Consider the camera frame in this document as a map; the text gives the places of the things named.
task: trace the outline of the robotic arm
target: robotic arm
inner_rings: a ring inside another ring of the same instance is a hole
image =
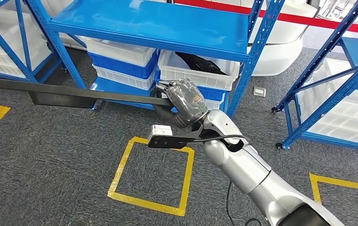
[[[0,89],[28,91],[37,105],[92,108],[98,99],[153,104],[160,115],[176,126],[191,126],[192,132],[173,136],[169,126],[154,125],[148,146],[183,148],[189,142],[204,142],[206,156],[253,200],[272,226],[343,226],[325,207],[277,175],[225,113],[208,111],[200,91],[188,79],[159,82],[151,97],[3,79]],[[168,99],[161,99],[163,94]],[[172,113],[172,107],[178,113]]]
[[[154,125],[149,147],[181,148],[189,142],[204,141],[206,156],[253,200],[272,226],[343,225],[325,207],[276,174],[225,113],[207,111],[202,95],[192,82],[185,79],[160,83],[157,89],[177,108],[174,122],[181,117],[180,126],[186,122],[193,132],[170,136],[170,127]]]

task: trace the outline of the black mount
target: black mount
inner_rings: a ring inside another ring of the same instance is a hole
[[[181,149],[193,140],[198,139],[203,129],[204,125],[201,125],[198,130],[178,136],[154,135],[151,137],[148,147]]]

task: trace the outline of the small white box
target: small white box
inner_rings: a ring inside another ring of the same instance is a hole
[[[151,138],[155,135],[172,136],[171,127],[163,125],[152,125],[151,132],[147,138],[147,143],[149,143]]]

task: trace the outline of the red stripe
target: red stripe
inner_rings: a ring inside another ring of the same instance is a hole
[[[209,9],[216,9],[227,12],[241,13],[241,14],[249,14],[251,12],[251,8],[241,7],[241,6],[233,6],[223,3],[217,3],[212,1],[204,1],[204,0],[175,0],[177,4],[184,4],[189,6],[197,6]],[[265,10],[261,10],[259,17],[263,17]],[[286,21],[296,24],[306,24],[316,27],[325,27],[335,29],[340,23],[335,21],[323,20],[319,18],[309,18],[304,16],[296,16],[291,14],[280,13],[278,18],[280,21]],[[358,24],[353,24],[348,29],[350,32],[358,32]]]

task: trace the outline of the gray carpet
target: gray carpet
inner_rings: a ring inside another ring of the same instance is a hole
[[[79,50],[69,52],[89,86],[96,76],[89,58]],[[358,150],[302,140],[290,151],[274,146],[286,136],[285,117],[271,114],[270,108],[315,52],[304,49],[281,75],[252,78],[234,116],[260,155],[308,197],[312,197],[309,172],[358,182]],[[73,84],[58,70],[47,82]],[[266,88],[267,97],[253,96],[253,86]],[[0,105],[11,107],[0,121],[0,226],[71,226],[80,218],[94,226],[230,225],[225,212],[229,180],[206,159],[200,145],[191,145],[195,158],[184,217],[107,197],[127,142],[133,136],[146,137],[152,124],[164,124],[155,112],[112,103],[100,112],[35,106],[26,93],[7,90],[0,90]],[[116,191],[178,207],[186,158],[185,153],[135,144]],[[358,225],[358,190],[322,183],[319,190],[323,204],[340,220]],[[262,220],[238,189],[230,198],[236,225],[248,217]]]

